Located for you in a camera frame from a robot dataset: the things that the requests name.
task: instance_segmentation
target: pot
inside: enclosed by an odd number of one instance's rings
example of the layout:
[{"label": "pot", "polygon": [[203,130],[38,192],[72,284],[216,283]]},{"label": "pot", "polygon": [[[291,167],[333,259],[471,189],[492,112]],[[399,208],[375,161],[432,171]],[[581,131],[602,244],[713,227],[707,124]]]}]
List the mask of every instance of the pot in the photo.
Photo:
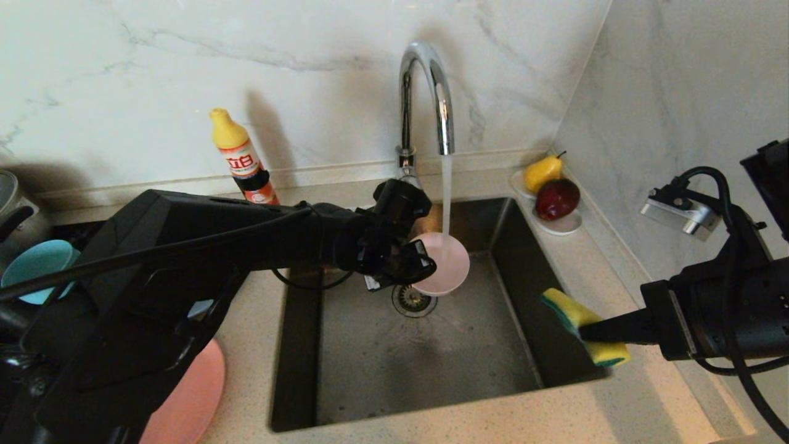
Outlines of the pot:
[{"label": "pot", "polygon": [[49,239],[52,223],[19,185],[17,177],[0,171],[0,276],[14,258]]}]

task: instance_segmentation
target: apple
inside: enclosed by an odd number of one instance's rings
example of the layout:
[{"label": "apple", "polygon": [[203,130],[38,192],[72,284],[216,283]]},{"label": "apple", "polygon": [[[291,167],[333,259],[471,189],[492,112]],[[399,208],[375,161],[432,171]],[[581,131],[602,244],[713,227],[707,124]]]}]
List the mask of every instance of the apple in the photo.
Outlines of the apple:
[{"label": "apple", "polygon": [[537,216],[557,220],[573,212],[581,200],[581,191],[569,179],[546,182],[537,193]]}]

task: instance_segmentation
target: yellow bottle cap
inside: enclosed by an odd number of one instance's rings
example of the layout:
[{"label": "yellow bottle cap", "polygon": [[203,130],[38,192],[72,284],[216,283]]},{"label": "yellow bottle cap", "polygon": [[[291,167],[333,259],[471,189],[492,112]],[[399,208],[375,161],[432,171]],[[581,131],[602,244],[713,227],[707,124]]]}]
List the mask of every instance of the yellow bottle cap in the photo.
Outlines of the yellow bottle cap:
[{"label": "yellow bottle cap", "polygon": [[212,138],[219,149],[239,147],[249,140],[249,134],[243,126],[230,118],[230,113],[224,108],[214,108],[208,115],[214,123]]}]

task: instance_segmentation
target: faucet spout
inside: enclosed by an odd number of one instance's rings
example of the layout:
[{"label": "faucet spout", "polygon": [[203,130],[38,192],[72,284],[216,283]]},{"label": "faucet spout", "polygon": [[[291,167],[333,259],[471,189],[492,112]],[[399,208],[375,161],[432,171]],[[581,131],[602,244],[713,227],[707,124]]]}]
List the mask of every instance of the faucet spout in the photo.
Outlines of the faucet spout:
[{"label": "faucet spout", "polygon": [[449,85],[444,76],[443,65],[435,50],[426,42],[417,40],[408,45],[400,62],[400,108],[402,112],[402,144],[398,149],[399,167],[403,167],[403,157],[413,168],[413,147],[411,146],[411,81],[413,65],[418,62],[428,78],[430,95],[436,111],[436,132],[439,139],[439,154],[446,156],[454,153],[454,127],[452,124],[452,100]]}]

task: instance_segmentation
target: bottle label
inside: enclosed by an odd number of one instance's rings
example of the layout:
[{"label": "bottle label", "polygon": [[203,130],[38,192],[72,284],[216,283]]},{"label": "bottle label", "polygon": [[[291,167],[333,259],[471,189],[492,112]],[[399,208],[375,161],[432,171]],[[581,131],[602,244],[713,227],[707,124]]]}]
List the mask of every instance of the bottle label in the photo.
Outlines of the bottle label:
[{"label": "bottle label", "polygon": [[241,146],[231,149],[219,149],[224,156],[230,173],[239,178],[255,175],[260,170],[260,159],[257,157],[252,141],[247,140]]},{"label": "bottle label", "polygon": [[246,200],[256,204],[279,205],[279,199],[276,192],[274,192],[274,187],[271,186],[271,182],[259,190],[244,191],[244,197]]}]

